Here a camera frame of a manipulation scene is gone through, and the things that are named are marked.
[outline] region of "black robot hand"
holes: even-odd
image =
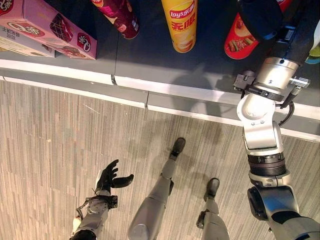
[[[96,184],[96,191],[97,190],[107,190],[110,192],[110,188],[124,188],[130,185],[134,179],[134,175],[131,174],[127,177],[117,177],[118,168],[114,168],[119,160],[114,160],[111,162],[101,174],[99,181]]]

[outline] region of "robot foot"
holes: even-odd
[[[169,159],[173,159],[176,160],[178,155],[182,152],[182,150],[184,149],[186,144],[186,140],[182,137],[179,137],[173,147],[172,147],[172,151],[170,153]]]
[[[206,202],[208,198],[212,198],[214,199],[216,196],[216,193],[218,191],[220,185],[220,181],[218,178],[211,178],[207,185],[206,185],[206,191],[205,194],[203,196],[204,201]]]

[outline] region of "wooden floor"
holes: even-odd
[[[250,211],[249,165],[240,127],[154,112],[99,99],[0,81],[0,239],[66,240],[75,208],[91,197],[100,168],[119,159],[133,183],[112,190],[117,209],[101,240],[126,240],[137,209],[177,137],[177,161],[158,240],[200,240],[205,185],[216,196],[232,240],[272,240]],[[304,216],[320,221],[319,143],[283,138],[287,167]]]

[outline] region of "robotic hand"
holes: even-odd
[[[293,114],[293,98],[309,85],[308,80],[293,78],[293,75],[304,63],[310,49],[319,43],[319,39],[314,39],[314,32],[320,25],[320,1],[302,0],[293,24],[285,26],[279,9],[275,14],[268,12],[272,18],[264,18],[259,25],[253,14],[259,12],[261,2],[265,0],[238,0],[241,18],[256,39],[270,41],[277,37],[277,41],[258,74],[255,76],[251,71],[239,74],[233,85],[242,91],[237,114],[243,123],[249,177],[254,184],[248,190],[250,208],[258,220],[268,222],[277,240],[318,240],[320,225],[299,215],[291,175],[285,164],[280,127],[272,117],[276,107],[289,105],[290,114],[281,124],[287,121]],[[279,7],[275,0],[267,2]],[[262,8],[257,19],[263,18],[264,12]],[[294,88],[284,100],[283,90],[288,84],[294,84]]]
[[[95,183],[95,196],[85,199],[83,205],[76,209],[78,216],[73,220],[73,231],[70,240],[97,240],[108,218],[108,211],[117,208],[118,196],[110,196],[111,188],[124,188],[131,184],[134,175],[118,177],[114,168],[119,160],[110,163],[100,171]],[[82,208],[88,206],[83,217]]]

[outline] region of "gray shelf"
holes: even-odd
[[[239,120],[237,116],[237,106],[230,104],[198,101],[192,98],[150,92],[147,105],[164,108],[164,112],[168,112],[165,109],[169,109],[229,120]],[[273,119],[279,123],[285,116],[285,114],[275,112]],[[293,115],[282,127],[302,133],[320,135],[320,121],[316,119]]]
[[[117,76],[129,77],[132,78],[133,88],[135,80],[142,79],[152,81],[154,89],[158,87],[157,83],[164,83],[200,90],[239,93],[232,87],[234,77],[243,70],[259,69],[269,49],[268,45],[259,45],[243,60],[233,60],[226,56],[223,45],[236,15],[235,0],[228,4],[224,0],[199,1],[197,41],[188,53],[178,53],[173,49],[159,0],[130,0],[141,27],[138,36],[131,40],[119,35],[90,1],[46,1],[98,39],[97,60],[71,59],[60,53],[56,54],[56,58],[27,57],[13,52],[0,52],[0,60],[113,74],[116,81]],[[320,65],[305,64],[296,75],[311,79],[311,85],[302,91],[295,102],[320,107]]]
[[[1,69],[0,76],[4,76],[4,79],[14,78],[17,80],[27,80],[33,83],[40,83],[35,85],[46,88],[46,85],[55,86],[53,89],[58,91],[80,90],[88,92],[85,96],[100,98],[109,101],[113,101],[120,104],[132,105],[135,107],[144,108],[148,100],[148,92],[138,89],[132,89],[127,87],[121,87],[116,85],[108,85],[97,82],[89,82],[86,80],[79,80],[74,78],[67,78],[62,76],[54,76],[49,74],[42,74],[36,72],[26,72],[19,70]],[[70,93],[81,94],[77,91],[69,91]]]
[[[256,71],[269,49],[268,45],[258,45],[242,60],[226,56],[223,46],[236,15],[236,1],[199,1],[197,40],[188,53],[173,49],[161,1],[131,2],[139,13],[141,29],[132,40],[119,38],[116,76],[235,93],[235,76],[247,69]],[[297,102],[320,106],[319,64],[305,64],[297,75],[312,80]]]

